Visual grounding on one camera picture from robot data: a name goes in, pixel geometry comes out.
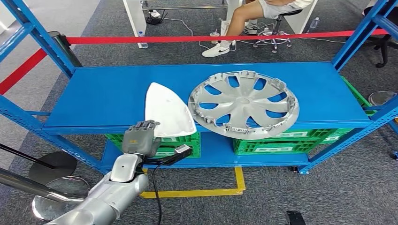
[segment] label on crate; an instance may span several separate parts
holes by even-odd
[[[275,151],[293,151],[293,147],[281,148],[256,148],[253,152],[275,152]]]
[[[303,132],[285,132],[285,133],[280,133],[277,135],[277,137],[307,137],[308,131],[303,131]]]
[[[156,153],[156,156],[172,156],[172,155],[174,155],[174,152],[173,151],[171,151],[171,152],[157,152]]]
[[[327,137],[327,138],[325,138],[325,141],[335,141],[335,140],[338,140],[339,138],[340,138],[340,136]]]
[[[162,141],[163,142],[176,142],[177,138],[176,137],[163,137]]]

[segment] cup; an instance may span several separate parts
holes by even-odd
[[[212,33],[210,33],[210,36],[211,37],[219,37],[220,36],[220,33],[218,33],[218,32],[212,32]]]

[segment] water bottle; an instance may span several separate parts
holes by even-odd
[[[142,31],[138,32],[138,37],[144,37],[144,33]],[[148,43],[140,43],[141,48],[148,48]]]
[[[315,28],[318,26],[320,20],[319,17],[316,17],[314,20],[312,20],[312,23],[310,25],[310,28],[307,30],[307,33],[313,32]]]

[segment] person's leg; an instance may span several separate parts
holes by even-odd
[[[264,16],[264,11],[259,1],[255,0],[235,9],[226,36],[240,35],[245,27],[246,20]],[[217,43],[213,48],[204,51],[202,55],[204,57],[215,57],[226,54],[230,51],[231,43],[232,41],[221,41],[221,43]]]
[[[244,4],[235,9],[226,36],[240,35],[245,27],[246,20],[258,19],[264,16],[264,11],[258,0]]]
[[[254,1],[256,1],[256,0],[246,0],[245,2],[246,2],[246,4],[249,4]],[[257,19],[249,19],[245,23],[245,28],[243,29],[243,32],[245,34],[256,35],[257,30],[258,30]]]

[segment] black cable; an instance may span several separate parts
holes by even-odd
[[[159,193],[158,193],[158,187],[156,186],[156,180],[155,180],[155,173],[158,170],[158,168],[163,165],[164,163],[159,164],[154,171],[152,172],[152,184],[153,188],[155,189],[155,195],[156,195],[156,201],[158,202],[158,208],[159,208],[159,217],[158,217],[158,225],[161,224],[161,199],[159,198]]]

